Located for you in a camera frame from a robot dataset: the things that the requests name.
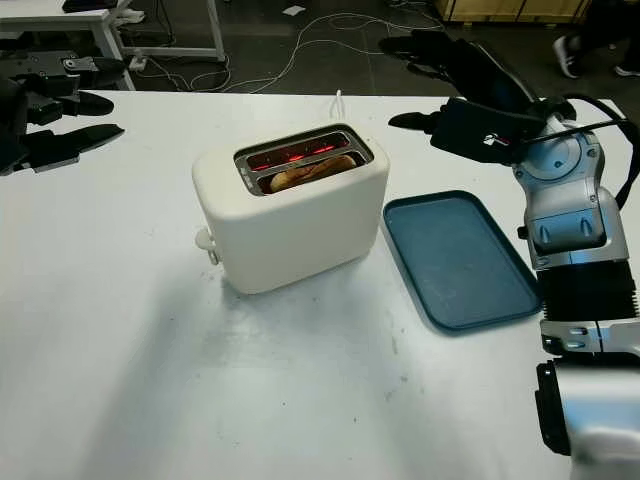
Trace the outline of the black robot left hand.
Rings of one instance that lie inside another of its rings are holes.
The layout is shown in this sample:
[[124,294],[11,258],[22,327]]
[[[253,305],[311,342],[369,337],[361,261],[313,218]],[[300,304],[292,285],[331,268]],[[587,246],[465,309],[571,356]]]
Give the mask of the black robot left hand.
[[29,133],[64,116],[100,117],[114,109],[94,94],[124,76],[123,61],[80,57],[72,51],[3,51],[1,53],[1,174],[31,169],[36,173],[70,165],[79,156],[124,133],[116,124],[98,124],[55,134]]

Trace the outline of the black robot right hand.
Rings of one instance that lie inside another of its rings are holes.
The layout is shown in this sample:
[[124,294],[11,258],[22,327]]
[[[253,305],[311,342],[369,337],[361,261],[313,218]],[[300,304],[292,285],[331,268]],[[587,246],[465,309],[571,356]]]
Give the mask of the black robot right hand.
[[444,31],[413,30],[408,35],[380,40],[379,48],[385,55],[405,61],[410,72],[452,85],[471,103],[542,119],[552,115],[576,118],[575,108],[566,99],[541,100],[480,43],[455,39]]

